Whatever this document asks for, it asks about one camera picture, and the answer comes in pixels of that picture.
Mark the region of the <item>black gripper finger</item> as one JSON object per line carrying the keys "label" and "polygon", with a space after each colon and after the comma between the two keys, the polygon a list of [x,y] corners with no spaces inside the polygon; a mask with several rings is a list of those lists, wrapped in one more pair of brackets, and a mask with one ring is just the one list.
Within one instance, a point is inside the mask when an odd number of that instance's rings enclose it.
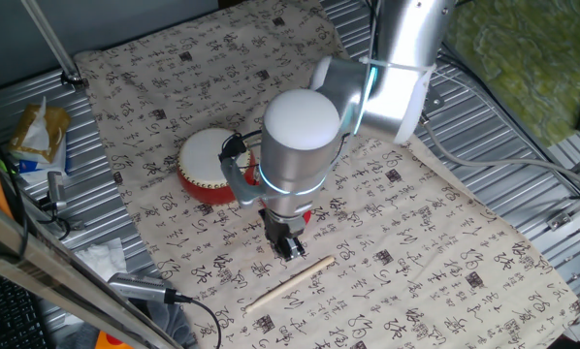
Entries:
{"label": "black gripper finger", "polygon": [[271,246],[276,256],[283,260],[290,259],[290,245],[287,238],[271,240]]}
{"label": "black gripper finger", "polygon": [[291,261],[305,254],[304,247],[298,238],[284,239],[284,259]]}

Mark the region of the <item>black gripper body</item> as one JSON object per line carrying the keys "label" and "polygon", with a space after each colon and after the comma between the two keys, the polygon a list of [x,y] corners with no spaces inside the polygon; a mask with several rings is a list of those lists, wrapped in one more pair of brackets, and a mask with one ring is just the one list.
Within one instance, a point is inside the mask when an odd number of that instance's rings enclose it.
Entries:
{"label": "black gripper body", "polygon": [[298,238],[306,228],[306,215],[278,216],[267,208],[260,210],[265,225],[265,236],[270,241],[281,238]]}

